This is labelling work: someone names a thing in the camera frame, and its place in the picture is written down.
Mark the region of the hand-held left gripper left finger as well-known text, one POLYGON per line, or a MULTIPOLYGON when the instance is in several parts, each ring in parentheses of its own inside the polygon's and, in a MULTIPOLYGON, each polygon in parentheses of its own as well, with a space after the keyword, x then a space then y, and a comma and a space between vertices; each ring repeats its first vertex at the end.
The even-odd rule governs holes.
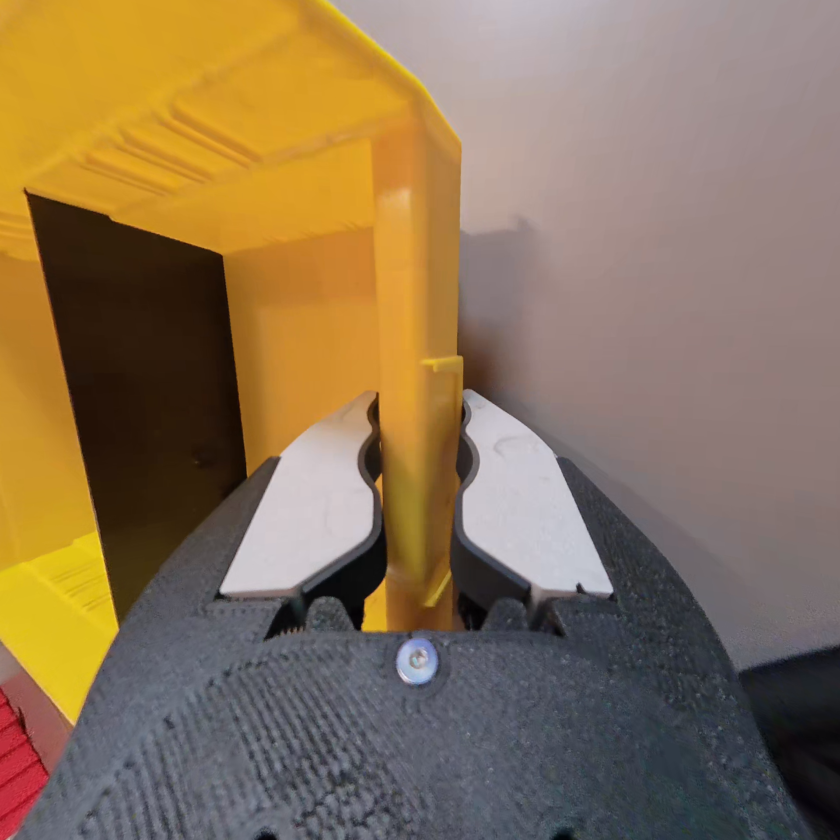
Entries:
POLYGON ((321 597, 361 627, 385 578, 379 396, 363 392, 311 425, 277 458, 219 588, 228 601, 287 598, 297 622, 321 597))

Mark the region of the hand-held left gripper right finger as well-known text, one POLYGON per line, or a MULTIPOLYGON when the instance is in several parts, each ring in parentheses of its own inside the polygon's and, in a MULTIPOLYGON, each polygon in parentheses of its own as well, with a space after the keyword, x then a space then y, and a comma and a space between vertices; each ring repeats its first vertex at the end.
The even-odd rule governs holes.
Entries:
POLYGON ((456 469, 450 569, 471 612, 488 615, 509 599, 536 624, 557 601, 615 601, 556 454, 470 389, 463 392, 456 469))

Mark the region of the yellow plastic bin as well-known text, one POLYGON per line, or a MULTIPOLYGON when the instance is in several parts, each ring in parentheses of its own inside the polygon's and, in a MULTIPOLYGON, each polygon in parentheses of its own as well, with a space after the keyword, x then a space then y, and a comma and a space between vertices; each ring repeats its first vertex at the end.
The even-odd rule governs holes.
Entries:
POLYGON ((76 723, 176 546, 379 396, 387 629, 449 626, 461 146, 327 2, 2 2, 2 643, 76 723))

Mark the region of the red ribbed object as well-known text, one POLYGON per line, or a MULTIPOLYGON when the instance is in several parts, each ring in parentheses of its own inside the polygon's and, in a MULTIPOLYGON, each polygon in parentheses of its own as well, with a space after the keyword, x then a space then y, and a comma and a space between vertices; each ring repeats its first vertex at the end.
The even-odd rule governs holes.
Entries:
POLYGON ((16 834, 46 787, 49 774, 23 718, 1 692, 1 838, 16 834))

